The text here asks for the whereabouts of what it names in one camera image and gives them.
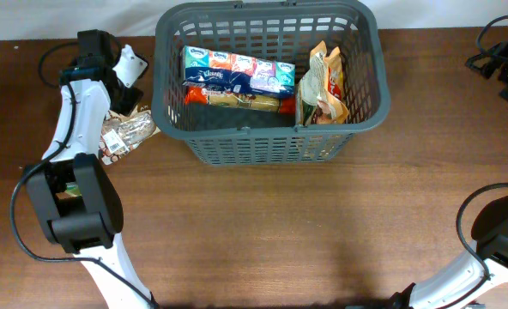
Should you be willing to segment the sliced bread paper bag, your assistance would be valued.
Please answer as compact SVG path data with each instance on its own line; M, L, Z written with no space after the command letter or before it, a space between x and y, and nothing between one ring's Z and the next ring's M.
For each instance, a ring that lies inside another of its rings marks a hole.
M159 132L147 105L135 107L129 116L108 111L101 129L100 159L111 165Z

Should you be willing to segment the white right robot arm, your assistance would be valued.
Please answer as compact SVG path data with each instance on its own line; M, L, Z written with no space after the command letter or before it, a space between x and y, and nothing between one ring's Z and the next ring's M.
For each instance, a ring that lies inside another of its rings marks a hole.
M466 61L466 66L484 78L499 70L505 84L499 96L508 102L508 41L498 43ZM508 282L508 195L488 203L471 228L472 241L465 239L462 220L467 206L478 196L508 189L508 182L486 185L461 204L456 231L464 252L431 278L411 283L387 301L387 308L474 308L474 300Z

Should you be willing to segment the beige snack bag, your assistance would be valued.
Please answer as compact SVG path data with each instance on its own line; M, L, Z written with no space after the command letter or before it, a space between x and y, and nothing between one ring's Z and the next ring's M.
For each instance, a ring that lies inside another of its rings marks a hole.
M310 51L309 70L296 85L296 124L344 124L349 116L344 77L340 49L328 52L320 41Z

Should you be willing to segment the green lid pesto jar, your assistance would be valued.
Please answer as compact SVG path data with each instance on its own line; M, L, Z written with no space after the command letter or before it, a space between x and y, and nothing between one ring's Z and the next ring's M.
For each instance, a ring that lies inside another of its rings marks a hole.
M82 195L76 182L67 183L64 193L69 197L80 197Z

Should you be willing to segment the orange spaghetti packet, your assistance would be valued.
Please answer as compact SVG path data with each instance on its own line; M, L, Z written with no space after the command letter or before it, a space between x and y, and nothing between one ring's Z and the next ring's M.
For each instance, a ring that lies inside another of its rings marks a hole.
M201 104L226 108L241 108L281 114L295 114L295 98L277 99L259 94L236 94L232 92L189 87L184 104Z

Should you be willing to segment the blue tissue multipack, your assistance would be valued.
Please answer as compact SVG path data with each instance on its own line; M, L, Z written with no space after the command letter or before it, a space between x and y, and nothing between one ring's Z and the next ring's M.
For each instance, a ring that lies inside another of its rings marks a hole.
M181 51L185 86L286 99L295 92L295 65L226 51L185 46Z

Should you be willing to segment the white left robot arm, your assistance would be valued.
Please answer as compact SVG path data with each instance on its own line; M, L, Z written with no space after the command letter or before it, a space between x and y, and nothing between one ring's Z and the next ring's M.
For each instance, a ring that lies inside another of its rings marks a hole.
M81 31L73 44L78 56L55 86L62 97L55 134L41 161L26 167L15 187L27 190L41 231L65 255L33 253L14 215L12 233L34 260L82 264L110 308L156 308L125 250L123 207L99 159L106 116L133 113L142 98L134 84L148 63L106 31Z

